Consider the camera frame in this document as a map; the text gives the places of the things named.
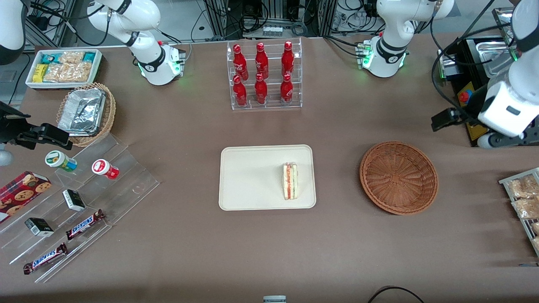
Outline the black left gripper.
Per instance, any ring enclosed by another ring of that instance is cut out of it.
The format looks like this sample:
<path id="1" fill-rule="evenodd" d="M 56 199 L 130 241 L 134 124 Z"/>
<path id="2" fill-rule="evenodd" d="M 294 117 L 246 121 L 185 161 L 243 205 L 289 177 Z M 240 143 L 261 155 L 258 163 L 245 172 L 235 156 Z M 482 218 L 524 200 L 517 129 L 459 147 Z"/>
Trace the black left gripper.
<path id="1" fill-rule="evenodd" d="M 482 125 L 478 116 L 483 109 L 487 92 L 488 85 L 485 84 L 471 93 L 466 106 L 464 106 L 464 111 L 468 115 L 467 122 L 472 126 Z M 465 118 L 462 112 L 456 108 L 445 109 L 431 117 L 432 131 L 437 132 L 446 127 L 460 125 L 466 122 Z"/>

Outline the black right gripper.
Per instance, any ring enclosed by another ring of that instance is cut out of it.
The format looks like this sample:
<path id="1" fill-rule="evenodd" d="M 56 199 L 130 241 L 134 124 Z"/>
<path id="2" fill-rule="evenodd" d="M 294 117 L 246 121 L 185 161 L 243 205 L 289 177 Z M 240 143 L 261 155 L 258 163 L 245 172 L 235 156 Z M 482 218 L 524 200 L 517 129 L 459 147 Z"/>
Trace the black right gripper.
<path id="1" fill-rule="evenodd" d="M 50 123 L 40 125 L 40 138 L 33 129 L 36 127 L 27 122 L 31 115 L 25 114 L 4 102 L 0 103 L 0 143 L 24 146 L 34 149 L 36 144 L 52 144 L 65 150 L 71 150 L 73 143 L 69 133 Z"/>

